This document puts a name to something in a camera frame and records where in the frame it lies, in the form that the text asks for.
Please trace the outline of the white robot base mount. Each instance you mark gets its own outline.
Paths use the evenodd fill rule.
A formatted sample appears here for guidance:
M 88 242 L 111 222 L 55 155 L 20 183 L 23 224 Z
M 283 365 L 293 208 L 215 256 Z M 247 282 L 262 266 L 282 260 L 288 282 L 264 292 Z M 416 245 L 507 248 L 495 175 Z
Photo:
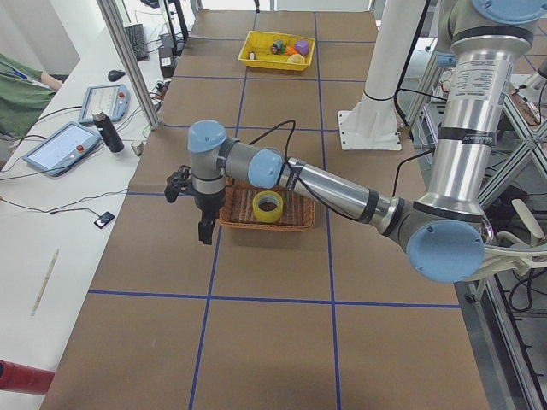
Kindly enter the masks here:
M 362 99 L 353 109 L 338 112 L 343 150 L 399 151 L 402 148 L 395 98 L 427 9 L 427 1 L 385 3 Z

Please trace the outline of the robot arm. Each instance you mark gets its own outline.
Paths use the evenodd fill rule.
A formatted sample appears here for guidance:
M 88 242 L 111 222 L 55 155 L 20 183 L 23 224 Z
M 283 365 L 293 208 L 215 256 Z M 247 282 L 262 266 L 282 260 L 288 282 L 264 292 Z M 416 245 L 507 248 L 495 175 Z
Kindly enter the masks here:
M 189 192 L 202 212 L 200 240 L 211 240 L 231 178 L 265 189 L 283 186 L 374 226 L 401 246 L 418 273 L 434 281 L 541 267 L 542 251 L 483 242 L 478 194 L 514 63 L 531 48 L 535 23 L 545 12 L 543 1 L 455 1 L 444 8 L 438 41 L 450 47 L 456 66 L 430 182 L 412 202 L 230 138 L 214 120 L 194 123 L 188 131 Z

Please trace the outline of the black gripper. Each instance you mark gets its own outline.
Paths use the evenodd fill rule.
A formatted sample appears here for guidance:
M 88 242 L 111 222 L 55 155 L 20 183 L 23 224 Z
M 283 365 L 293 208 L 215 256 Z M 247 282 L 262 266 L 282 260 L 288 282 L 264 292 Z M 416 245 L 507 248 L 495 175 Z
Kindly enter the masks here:
M 201 211 L 201 220 L 198 222 L 198 240 L 203 244 L 211 244 L 215 229 L 215 221 L 220 216 L 220 210 L 225 204 L 225 191 L 214 194 L 198 192 L 194 201 Z

